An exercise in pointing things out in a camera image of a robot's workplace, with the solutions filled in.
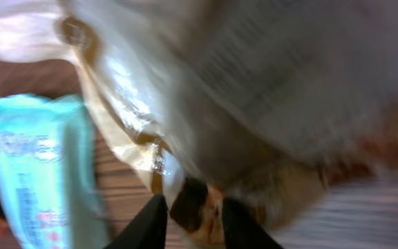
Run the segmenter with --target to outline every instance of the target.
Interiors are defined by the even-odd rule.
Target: wooden table
[[[0,62],[0,96],[23,92],[57,97],[77,93],[79,87],[66,62]],[[99,134],[95,143],[97,182],[117,234],[151,194],[128,165],[116,160]],[[381,181],[351,183],[333,190],[324,202],[273,236],[288,249],[398,249],[398,173]],[[7,236],[0,241],[0,248],[19,245],[13,236]],[[172,224],[166,248],[183,248]]]

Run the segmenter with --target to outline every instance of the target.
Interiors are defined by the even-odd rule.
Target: brown wood grain
[[[50,97],[78,93],[72,66],[63,61],[10,64],[0,62],[0,96],[33,92]],[[108,207],[109,223],[120,232],[151,194],[110,152],[102,137],[95,140],[96,178]],[[398,173],[375,181],[338,187],[290,227],[273,233],[287,249],[398,249]],[[184,248],[169,222],[166,248]],[[11,235],[0,248],[19,248]]]

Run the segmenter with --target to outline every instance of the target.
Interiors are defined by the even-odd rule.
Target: light blue packet
[[[0,98],[0,197],[24,249],[108,243],[93,178],[93,134],[76,95]]]

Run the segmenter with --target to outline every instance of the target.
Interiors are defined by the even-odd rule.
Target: tissue packet
[[[93,125],[74,95],[0,98],[0,197],[24,249],[103,248]]]

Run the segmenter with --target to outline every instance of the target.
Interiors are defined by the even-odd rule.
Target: teal wrapper
[[[93,136],[76,95],[0,98],[0,196],[24,249],[108,243],[93,177]]]

